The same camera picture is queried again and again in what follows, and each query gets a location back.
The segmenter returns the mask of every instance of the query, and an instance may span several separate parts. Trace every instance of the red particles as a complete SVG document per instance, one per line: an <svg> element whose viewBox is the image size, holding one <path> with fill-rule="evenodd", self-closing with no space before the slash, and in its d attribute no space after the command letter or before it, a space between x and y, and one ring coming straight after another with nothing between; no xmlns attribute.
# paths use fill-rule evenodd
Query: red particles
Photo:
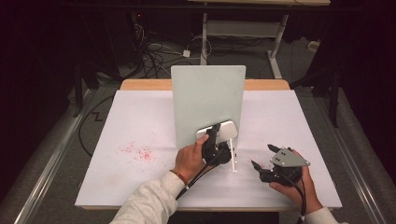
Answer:
<svg viewBox="0 0 396 224"><path fill-rule="evenodd" d="M133 153L135 161L153 161L156 159L155 157L153 157L151 150L146 147L136 150L134 142L128 144L126 147L119 147L119 150L128 154Z"/></svg>
<svg viewBox="0 0 396 224"><path fill-rule="evenodd" d="M151 153L151 150L148 150L148 149L146 149L146 148L144 148L144 149L141 149L141 150L137 150L137 152L139 153L139 157L140 157L140 159L142 159L142 160L144 160L144 161L152 161L152 160L154 160L155 158L154 157L152 157L152 153Z"/></svg>

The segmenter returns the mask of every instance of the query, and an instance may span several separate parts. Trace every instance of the gray panel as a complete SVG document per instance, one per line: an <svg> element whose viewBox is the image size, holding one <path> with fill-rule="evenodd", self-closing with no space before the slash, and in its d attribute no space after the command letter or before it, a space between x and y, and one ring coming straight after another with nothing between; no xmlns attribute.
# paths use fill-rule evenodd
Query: gray panel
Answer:
<svg viewBox="0 0 396 224"><path fill-rule="evenodd" d="M199 129L228 119L239 130L245 73L244 65L172 66L177 148L193 144Z"/></svg>

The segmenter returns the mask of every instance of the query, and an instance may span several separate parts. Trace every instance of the white board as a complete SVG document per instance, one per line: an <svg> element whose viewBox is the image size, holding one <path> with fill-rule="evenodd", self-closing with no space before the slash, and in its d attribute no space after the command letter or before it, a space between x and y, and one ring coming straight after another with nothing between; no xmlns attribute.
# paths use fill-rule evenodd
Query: white board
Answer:
<svg viewBox="0 0 396 224"><path fill-rule="evenodd" d="M118 91L76 206L120 207L139 185L174 168L177 154L171 91ZM231 163L204 175L179 200L179 210L274 211L291 201L262 183L250 160L270 168L267 144L297 149L324 206L341 202L294 91L245 91L237 173Z"/></svg>
<svg viewBox="0 0 396 224"><path fill-rule="evenodd" d="M194 142L198 130L226 120L239 130L245 73L244 65L172 66L178 148Z"/></svg>

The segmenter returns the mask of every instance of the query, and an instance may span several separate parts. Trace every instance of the person's left hand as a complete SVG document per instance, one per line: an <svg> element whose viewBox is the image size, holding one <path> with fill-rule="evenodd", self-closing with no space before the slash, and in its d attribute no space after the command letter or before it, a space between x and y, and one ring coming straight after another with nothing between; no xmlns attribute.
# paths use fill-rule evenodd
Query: person's left hand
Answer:
<svg viewBox="0 0 396 224"><path fill-rule="evenodd" d="M175 168L173 170L183 175L188 182L205 166L202 161L202 145L208 138L209 135L205 134L197 139L194 145L183 147L177 153Z"/></svg>

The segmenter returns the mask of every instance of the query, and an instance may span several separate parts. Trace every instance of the dark background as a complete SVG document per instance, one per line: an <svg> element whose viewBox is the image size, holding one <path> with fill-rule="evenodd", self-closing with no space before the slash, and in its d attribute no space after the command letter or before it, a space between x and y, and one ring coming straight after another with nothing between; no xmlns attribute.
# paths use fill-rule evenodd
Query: dark background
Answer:
<svg viewBox="0 0 396 224"><path fill-rule="evenodd" d="M362 2L332 1L332 4L342 7ZM0 200L3 200L23 165L68 107L66 95L73 86L76 62L98 64L88 69L88 74L103 70L116 75L120 60L132 58L133 61L138 54L125 55L120 49L117 52L111 49L110 43L123 43L133 49L134 37L126 34L123 40L111 39L111 29L104 29L106 14L91 13L85 20L96 33L96 41L103 43L99 50L105 56L97 57L98 49L83 21L76 14L58 8L55 2L3 1L0 6L0 83L3 85ZM359 16L344 15L331 20L308 15L290 16L284 35L286 41L293 41L302 36L317 40L325 34L307 75L323 66L336 64L341 87L393 181L396 179L392 156L396 145L392 136L396 133L394 11L392 1L378 0L369 1L367 10ZM175 26L168 29L161 23L164 15L151 13L145 22L152 29L181 41L188 41L190 34L200 32L201 17L174 13L167 17L169 21L177 21L180 17L185 20L178 29ZM311 84L323 85L323 80L318 78Z"/></svg>

